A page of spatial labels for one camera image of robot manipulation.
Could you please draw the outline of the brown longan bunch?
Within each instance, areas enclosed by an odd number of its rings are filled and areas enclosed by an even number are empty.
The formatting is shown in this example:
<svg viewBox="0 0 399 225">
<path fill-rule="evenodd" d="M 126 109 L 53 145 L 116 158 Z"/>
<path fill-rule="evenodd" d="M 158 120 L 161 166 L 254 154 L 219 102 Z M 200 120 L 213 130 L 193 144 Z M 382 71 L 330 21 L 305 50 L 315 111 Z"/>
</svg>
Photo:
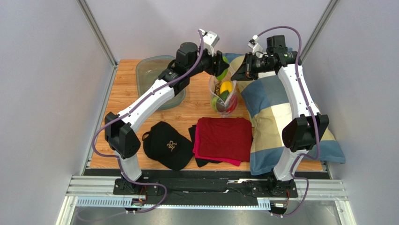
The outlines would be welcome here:
<svg viewBox="0 0 399 225">
<path fill-rule="evenodd" d="M 214 82 L 214 94 L 219 95 L 220 94 L 220 87 L 221 87 L 222 81 L 216 80 Z"/>
</svg>

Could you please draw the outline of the red bell pepper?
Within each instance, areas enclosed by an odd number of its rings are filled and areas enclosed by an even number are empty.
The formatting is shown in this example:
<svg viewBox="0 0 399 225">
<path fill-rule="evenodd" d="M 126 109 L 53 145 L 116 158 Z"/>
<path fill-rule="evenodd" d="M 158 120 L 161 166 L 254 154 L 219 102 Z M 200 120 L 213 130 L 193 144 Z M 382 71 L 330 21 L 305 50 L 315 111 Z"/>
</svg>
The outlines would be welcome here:
<svg viewBox="0 0 399 225">
<path fill-rule="evenodd" d="M 236 94 L 234 94 L 231 96 L 231 98 L 229 100 L 228 108 L 226 109 L 226 112 L 232 113 L 236 109 L 237 104 L 238 104 L 238 97 Z"/>
</svg>

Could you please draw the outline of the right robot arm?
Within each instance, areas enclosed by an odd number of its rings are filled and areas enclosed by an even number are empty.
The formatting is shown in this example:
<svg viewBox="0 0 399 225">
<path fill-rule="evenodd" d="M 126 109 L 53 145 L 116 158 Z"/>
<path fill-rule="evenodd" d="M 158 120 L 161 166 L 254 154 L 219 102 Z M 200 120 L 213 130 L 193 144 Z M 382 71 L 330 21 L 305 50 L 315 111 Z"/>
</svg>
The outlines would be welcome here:
<svg viewBox="0 0 399 225">
<path fill-rule="evenodd" d="M 289 51 L 284 35 L 267 39 L 264 50 L 254 35 L 248 46 L 251 52 L 244 56 L 243 62 L 233 74 L 233 81 L 257 80 L 260 73 L 274 71 L 287 94 L 292 121 L 282 130 L 284 149 L 273 172 L 267 178 L 267 190 L 271 196 L 280 196 L 294 187 L 295 171 L 304 157 L 317 148 L 315 159 L 320 152 L 320 140 L 329 125 L 329 118 L 321 114 L 308 91 L 303 78 L 300 52 Z"/>
</svg>

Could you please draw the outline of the yellow lemon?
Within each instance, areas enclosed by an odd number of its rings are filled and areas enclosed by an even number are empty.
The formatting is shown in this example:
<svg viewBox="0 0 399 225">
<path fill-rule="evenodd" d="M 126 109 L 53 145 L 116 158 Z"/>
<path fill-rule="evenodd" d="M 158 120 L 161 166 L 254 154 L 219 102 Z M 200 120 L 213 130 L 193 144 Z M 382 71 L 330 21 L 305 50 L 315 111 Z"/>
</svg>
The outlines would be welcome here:
<svg viewBox="0 0 399 225">
<path fill-rule="evenodd" d="M 231 81 L 225 81 L 221 83 L 219 93 L 222 94 L 225 91 L 227 91 L 228 93 L 231 93 L 233 91 L 233 83 Z"/>
</svg>

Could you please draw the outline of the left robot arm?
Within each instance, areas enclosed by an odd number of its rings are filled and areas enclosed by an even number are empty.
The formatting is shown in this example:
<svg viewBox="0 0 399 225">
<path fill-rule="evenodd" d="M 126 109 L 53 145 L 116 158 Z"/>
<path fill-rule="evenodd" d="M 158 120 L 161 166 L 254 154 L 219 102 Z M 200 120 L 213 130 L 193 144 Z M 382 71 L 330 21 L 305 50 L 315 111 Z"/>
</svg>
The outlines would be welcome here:
<svg viewBox="0 0 399 225">
<path fill-rule="evenodd" d="M 219 77 L 229 68 L 215 43 L 204 41 L 180 45 L 174 60 L 160 73 L 154 84 L 133 104 L 118 114 L 109 112 L 104 119 L 104 136 L 114 150 L 121 177 L 129 187 L 142 187 L 137 180 L 142 175 L 137 152 L 141 142 L 136 132 L 160 106 L 174 98 L 190 83 L 190 78 L 202 72 Z"/>
</svg>

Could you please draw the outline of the clear zip top bag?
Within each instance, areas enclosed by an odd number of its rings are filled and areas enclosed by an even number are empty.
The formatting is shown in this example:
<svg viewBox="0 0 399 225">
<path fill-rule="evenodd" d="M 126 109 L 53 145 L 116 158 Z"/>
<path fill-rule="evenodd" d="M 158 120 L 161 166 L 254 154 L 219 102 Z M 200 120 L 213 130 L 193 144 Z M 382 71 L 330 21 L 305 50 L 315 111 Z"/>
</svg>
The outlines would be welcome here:
<svg viewBox="0 0 399 225">
<path fill-rule="evenodd" d="M 209 79 L 210 106 L 222 118 L 229 117 L 238 105 L 236 81 L 231 80 L 235 70 L 229 67 L 219 76 Z"/>
</svg>

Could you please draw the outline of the green apple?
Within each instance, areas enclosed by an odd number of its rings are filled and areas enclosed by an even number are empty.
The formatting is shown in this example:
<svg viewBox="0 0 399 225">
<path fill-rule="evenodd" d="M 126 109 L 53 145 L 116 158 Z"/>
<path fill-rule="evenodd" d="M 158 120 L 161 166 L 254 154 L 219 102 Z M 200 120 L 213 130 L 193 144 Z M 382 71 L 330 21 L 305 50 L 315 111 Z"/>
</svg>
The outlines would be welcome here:
<svg viewBox="0 0 399 225">
<path fill-rule="evenodd" d="M 218 97 L 213 97 L 213 98 L 211 99 L 211 102 L 210 102 L 211 108 L 212 108 L 215 112 L 218 111 L 218 110 L 217 110 L 217 107 L 216 107 L 217 100 L 218 100 Z"/>
</svg>

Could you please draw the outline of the green star fruit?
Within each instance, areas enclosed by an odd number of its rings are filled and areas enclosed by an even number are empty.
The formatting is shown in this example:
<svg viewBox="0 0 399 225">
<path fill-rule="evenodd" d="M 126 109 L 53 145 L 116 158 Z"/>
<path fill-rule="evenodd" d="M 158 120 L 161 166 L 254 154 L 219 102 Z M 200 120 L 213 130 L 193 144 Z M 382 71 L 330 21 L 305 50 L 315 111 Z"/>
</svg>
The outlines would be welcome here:
<svg viewBox="0 0 399 225">
<path fill-rule="evenodd" d="M 223 59 L 223 61 L 226 62 L 227 65 L 229 66 L 228 59 L 227 59 L 225 56 L 223 56 L 222 59 Z M 228 72 L 228 68 L 225 69 L 225 70 L 222 72 L 222 74 L 221 74 L 220 76 L 217 76 L 216 79 L 217 79 L 218 81 L 223 80 L 224 77 L 227 75 L 227 72 Z"/>
</svg>

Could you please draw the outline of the dark green avocado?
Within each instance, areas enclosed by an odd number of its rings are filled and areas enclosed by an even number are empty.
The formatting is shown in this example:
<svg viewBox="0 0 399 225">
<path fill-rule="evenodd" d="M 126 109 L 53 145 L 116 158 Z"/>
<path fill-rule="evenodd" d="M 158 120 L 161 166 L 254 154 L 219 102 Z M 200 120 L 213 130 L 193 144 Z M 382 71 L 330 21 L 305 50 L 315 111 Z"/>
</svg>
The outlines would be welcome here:
<svg viewBox="0 0 399 225">
<path fill-rule="evenodd" d="M 220 94 L 220 95 L 218 96 L 218 100 L 217 100 L 217 103 L 216 103 L 216 107 L 217 107 L 217 110 L 218 110 L 219 112 L 226 111 L 226 109 L 227 109 L 227 103 L 226 103 L 225 101 L 227 100 L 227 97 L 228 97 L 228 96 L 229 96 L 229 93 L 228 93 L 227 91 L 223 92 L 222 94 Z"/>
</svg>

